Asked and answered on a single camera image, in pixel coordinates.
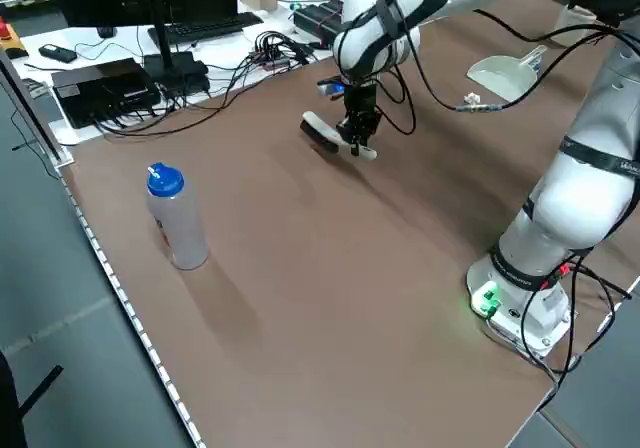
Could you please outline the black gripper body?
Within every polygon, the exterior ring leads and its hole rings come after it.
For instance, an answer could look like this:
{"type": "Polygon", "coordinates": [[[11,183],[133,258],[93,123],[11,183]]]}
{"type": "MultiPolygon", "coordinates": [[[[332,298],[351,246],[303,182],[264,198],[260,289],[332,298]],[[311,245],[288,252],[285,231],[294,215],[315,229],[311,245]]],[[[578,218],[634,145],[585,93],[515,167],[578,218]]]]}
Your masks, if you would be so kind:
{"type": "Polygon", "coordinates": [[[344,107],[347,117],[373,113],[376,106],[377,85],[346,85],[344,89],[344,107]]]}

